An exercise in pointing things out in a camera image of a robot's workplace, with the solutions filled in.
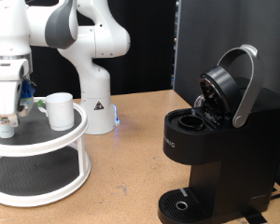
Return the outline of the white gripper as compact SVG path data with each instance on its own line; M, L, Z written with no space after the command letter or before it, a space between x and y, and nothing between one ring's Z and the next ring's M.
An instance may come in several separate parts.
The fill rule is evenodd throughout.
M29 61L0 60L0 116L7 116L11 127L19 126L16 115L22 79L31 73Z

